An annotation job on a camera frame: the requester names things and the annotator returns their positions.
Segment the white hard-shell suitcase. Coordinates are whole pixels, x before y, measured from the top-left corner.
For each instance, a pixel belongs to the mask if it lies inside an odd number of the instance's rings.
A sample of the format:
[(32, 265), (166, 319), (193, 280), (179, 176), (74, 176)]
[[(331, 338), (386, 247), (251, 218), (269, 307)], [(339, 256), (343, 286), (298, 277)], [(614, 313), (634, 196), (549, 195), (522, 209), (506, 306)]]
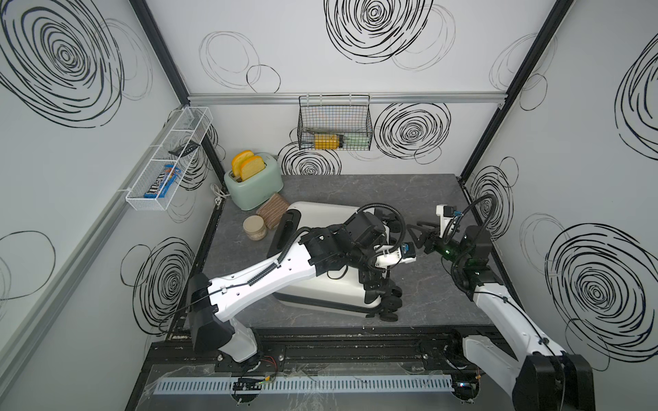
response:
[[(353, 205), (332, 205), (308, 201), (298, 201), (289, 206), (277, 227), (267, 252), (269, 257), (280, 253), (285, 242), (300, 227), (327, 227), (342, 224), (355, 214)], [(365, 303), (363, 286), (359, 283), (359, 270), (345, 266), (309, 280), (291, 284), (274, 293), (274, 297), (284, 305), (310, 308), (333, 313), (353, 314), (383, 321), (394, 322), (397, 311), (402, 307), (402, 289), (398, 297), (378, 298), (373, 303)]]

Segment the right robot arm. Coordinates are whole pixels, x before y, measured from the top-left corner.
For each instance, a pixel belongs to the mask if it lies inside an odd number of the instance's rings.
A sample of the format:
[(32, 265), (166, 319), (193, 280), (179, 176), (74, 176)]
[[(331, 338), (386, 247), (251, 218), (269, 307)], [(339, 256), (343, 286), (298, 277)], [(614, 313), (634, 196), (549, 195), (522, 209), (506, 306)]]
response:
[(424, 253), (438, 253), (451, 262), (455, 286), (493, 322), (511, 354), (489, 338), (461, 339), (461, 355), (485, 371), (509, 395), (517, 410), (593, 410), (596, 407), (591, 365), (568, 353), (531, 319), (488, 265), (493, 241), (485, 223), (471, 225), (457, 238), (465, 216), (482, 202), (495, 212), (498, 201), (483, 195), (462, 212), (438, 205), (438, 224), (410, 224), (407, 231)]

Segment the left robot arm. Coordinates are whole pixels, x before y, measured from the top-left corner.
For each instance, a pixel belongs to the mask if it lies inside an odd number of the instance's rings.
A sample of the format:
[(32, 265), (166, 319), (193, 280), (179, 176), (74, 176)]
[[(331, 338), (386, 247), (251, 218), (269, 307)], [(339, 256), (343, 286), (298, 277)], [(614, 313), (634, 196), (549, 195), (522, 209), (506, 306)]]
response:
[(252, 330), (236, 319), (243, 309), (291, 284), (341, 268), (385, 272), (377, 265), (379, 258), (401, 250), (404, 237), (386, 246), (387, 225), (372, 211), (367, 205), (342, 224), (300, 227), (280, 253), (239, 272), (191, 277), (185, 312), (193, 351), (219, 351), (237, 363), (249, 361), (259, 346)]

